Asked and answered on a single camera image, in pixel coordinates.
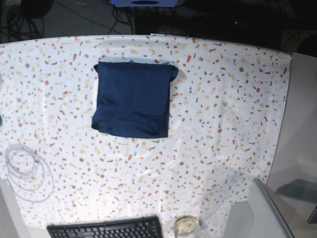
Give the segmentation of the blue box with oval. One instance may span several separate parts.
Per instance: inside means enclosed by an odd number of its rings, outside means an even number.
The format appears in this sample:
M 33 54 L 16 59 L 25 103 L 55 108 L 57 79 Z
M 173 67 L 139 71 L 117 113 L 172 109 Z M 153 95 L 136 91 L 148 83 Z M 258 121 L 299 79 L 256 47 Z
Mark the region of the blue box with oval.
M 117 7 L 175 7 L 183 4 L 184 0 L 110 0 Z

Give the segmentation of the terrazzo patterned table cloth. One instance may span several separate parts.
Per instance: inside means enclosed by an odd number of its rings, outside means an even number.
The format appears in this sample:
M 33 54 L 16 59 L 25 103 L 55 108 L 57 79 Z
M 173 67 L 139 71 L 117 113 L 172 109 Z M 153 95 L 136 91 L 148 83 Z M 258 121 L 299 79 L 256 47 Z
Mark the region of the terrazzo patterned table cloth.
M 223 235 L 252 181 L 267 181 L 288 91 L 289 53 L 164 35 L 73 36 L 0 47 L 0 177 L 24 223 L 193 216 Z M 100 61 L 172 64 L 168 137 L 91 127 Z

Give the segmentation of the black computer keyboard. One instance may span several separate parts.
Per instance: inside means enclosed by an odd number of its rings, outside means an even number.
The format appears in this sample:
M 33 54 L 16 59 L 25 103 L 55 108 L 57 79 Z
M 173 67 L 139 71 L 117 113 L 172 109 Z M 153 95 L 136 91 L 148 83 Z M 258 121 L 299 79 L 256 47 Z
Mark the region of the black computer keyboard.
M 50 225 L 52 238 L 163 238 L 157 216 L 110 222 Z

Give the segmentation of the clear glass jar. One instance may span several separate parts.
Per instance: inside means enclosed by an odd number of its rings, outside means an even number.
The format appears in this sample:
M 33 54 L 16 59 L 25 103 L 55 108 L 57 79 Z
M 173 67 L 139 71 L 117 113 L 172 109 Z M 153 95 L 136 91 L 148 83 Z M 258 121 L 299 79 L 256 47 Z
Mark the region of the clear glass jar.
M 183 216 L 173 225 L 175 238 L 200 238 L 200 223 L 196 217 Z

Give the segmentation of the dark blue t-shirt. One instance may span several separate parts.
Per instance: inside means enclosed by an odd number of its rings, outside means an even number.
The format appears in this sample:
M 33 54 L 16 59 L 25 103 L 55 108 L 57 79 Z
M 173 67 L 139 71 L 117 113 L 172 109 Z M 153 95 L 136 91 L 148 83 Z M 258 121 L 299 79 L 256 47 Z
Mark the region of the dark blue t-shirt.
M 92 128 L 119 137 L 168 137 L 170 84 L 179 70 L 170 64 L 99 62 Z

